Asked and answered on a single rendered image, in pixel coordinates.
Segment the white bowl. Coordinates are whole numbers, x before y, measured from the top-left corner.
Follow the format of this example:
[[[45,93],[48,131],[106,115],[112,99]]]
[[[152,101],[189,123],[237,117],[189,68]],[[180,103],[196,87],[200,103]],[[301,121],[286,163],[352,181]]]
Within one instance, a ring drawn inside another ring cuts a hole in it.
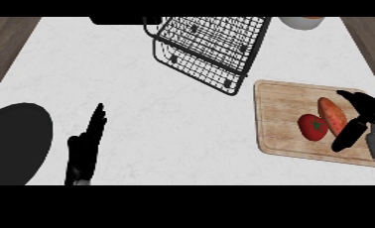
[[[296,30],[311,30],[318,26],[323,17],[280,17],[280,21]]]

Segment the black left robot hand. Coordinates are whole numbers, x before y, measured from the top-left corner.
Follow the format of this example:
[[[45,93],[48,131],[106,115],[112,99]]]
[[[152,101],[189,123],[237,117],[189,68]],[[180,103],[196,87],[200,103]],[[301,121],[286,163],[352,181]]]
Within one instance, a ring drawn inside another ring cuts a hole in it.
[[[87,130],[67,138],[67,167],[64,185],[73,185],[73,181],[91,180],[97,158],[97,147],[106,124],[103,105],[98,104],[93,111]]]

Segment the orange sweet potato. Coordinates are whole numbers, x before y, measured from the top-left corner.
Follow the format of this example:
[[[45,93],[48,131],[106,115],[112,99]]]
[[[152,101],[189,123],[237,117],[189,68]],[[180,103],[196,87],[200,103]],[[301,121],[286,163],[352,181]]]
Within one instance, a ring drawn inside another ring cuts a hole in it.
[[[332,135],[338,136],[346,125],[346,118],[341,108],[326,97],[317,99],[317,113],[327,124]]]

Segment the black appliance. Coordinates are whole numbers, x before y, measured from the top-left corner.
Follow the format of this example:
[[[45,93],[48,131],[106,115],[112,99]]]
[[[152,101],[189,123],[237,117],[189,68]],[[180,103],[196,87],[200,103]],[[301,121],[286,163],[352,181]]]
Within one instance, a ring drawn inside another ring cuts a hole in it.
[[[160,18],[159,17],[91,17],[91,21],[96,25],[159,25]]]

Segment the red tomato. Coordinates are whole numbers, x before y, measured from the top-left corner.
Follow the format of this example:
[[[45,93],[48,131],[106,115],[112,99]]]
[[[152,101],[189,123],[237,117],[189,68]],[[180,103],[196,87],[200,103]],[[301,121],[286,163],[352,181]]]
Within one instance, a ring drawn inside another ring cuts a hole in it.
[[[299,133],[310,141],[318,141],[327,132],[327,124],[321,118],[311,114],[304,114],[296,120]]]

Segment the wooden cutting board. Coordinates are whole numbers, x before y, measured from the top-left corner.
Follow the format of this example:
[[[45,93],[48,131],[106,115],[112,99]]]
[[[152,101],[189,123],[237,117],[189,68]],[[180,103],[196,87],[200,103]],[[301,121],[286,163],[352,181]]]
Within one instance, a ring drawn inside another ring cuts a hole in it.
[[[270,155],[313,159],[375,168],[375,160],[366,146],[366,135],[352,147],[335,153],[330,132],[313,142],[301,134],[296,120],[302,114],[317,116],[317,99],[326,97],[342,109],[346,119],[357,116],[349,102],[335,93],[335,86],[258,80],[253,84],[255,125],[259,150]]]

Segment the black round pan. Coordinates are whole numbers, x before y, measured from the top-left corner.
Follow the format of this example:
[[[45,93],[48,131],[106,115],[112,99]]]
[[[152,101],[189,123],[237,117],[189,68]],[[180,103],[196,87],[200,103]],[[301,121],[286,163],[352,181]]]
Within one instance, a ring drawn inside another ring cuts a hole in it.
[[[44,162],[53,140],[53,121],[33,103],[0,108],[0,185],[25,185]]]

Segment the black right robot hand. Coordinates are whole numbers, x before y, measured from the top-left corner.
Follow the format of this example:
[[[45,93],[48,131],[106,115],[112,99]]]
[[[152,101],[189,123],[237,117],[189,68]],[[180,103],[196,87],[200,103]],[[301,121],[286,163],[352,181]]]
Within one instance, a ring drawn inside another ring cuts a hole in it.
[[[348,121],[332,142],[330,150],[335,153],[354,145],[367,130],[366,124],[375,124],[375,97],[361,92],[351,93],[345,90],[338,90],[336,94],[346,99],[358,116]]]

